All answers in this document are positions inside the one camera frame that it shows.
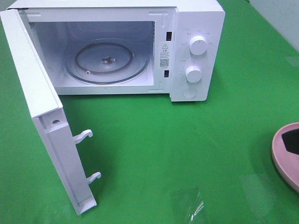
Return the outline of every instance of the open microwave door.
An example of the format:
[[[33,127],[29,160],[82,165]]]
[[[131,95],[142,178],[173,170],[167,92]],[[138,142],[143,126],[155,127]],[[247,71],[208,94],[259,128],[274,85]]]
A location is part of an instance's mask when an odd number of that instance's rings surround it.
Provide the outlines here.
[[[26,15],[23,18],[15,9],[0,15],[31,118],[79,215],[96,205],[89,184],[101,176],[97,172],[86,178],[76,148],[92,132],[73,137],[63,105],[25,28]]]

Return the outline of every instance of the qr code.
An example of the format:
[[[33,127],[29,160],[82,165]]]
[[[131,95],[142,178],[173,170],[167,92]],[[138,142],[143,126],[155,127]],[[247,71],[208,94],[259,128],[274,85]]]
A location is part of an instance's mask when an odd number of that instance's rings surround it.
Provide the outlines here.
[[[160,59],[160,67],[168,67],[169,59]]]

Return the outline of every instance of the microwave oven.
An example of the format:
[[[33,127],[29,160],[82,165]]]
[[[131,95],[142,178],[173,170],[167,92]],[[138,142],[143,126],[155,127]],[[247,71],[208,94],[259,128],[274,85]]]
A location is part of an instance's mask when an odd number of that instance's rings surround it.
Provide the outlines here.
[[[77,214],[96,205],[58,95],[207,98],[225,12],[216,0],[17,0],[1,12],[31,118]]]

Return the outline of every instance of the white knob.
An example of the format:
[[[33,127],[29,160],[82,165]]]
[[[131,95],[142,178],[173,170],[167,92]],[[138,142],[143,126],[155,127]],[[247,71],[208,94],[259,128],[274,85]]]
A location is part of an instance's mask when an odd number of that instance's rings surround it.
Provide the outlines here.
[[[186,69],[186,78],[190,83],[196,83],[201,80],[202,72],[198,66],[190,66]]]
[[[204,36],[198,35],[191,38],[189,48],[192,54],[201,55],[207,49],[207,40]]]

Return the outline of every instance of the green surface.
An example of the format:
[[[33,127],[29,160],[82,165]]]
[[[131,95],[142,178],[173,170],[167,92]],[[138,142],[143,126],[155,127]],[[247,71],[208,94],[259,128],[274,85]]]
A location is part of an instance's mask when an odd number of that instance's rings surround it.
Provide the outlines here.
[[[271,159],[274,133],[299,120],[299,68],[285,59],[299,54],[246,1],[221,4],[207,101],[61,97],[73,134],[94,133],[78,144],[86,175],[102,173],[91,184],[98,206],[81,216],[30,119],[1,27],[0,223],[181,224],[199,189],[204,223],[299,224],[299,194]]]

